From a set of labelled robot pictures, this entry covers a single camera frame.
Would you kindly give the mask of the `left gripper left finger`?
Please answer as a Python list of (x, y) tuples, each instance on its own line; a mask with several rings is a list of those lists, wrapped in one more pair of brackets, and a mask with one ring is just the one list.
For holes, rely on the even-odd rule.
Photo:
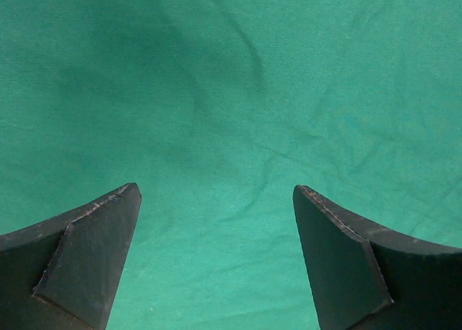
[(141, 206), (127, 183), (1, 236), (2, 329), (105, 329)]

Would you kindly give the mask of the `green surgical cloth wrap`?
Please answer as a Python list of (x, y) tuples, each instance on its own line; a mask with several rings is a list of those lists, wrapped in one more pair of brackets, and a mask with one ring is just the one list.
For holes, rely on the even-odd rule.
[(296, 185), (461, 245), (461, 0), (1, 0), (1, 231), (130, 182), (109, 329), (317, 329)]

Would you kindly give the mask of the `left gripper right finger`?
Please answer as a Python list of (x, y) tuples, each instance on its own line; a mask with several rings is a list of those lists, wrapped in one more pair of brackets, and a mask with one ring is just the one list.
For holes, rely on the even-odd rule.
[(307, 186), (293, 205), (322, 329), (461, 327), (461, 250), (399, 233)]

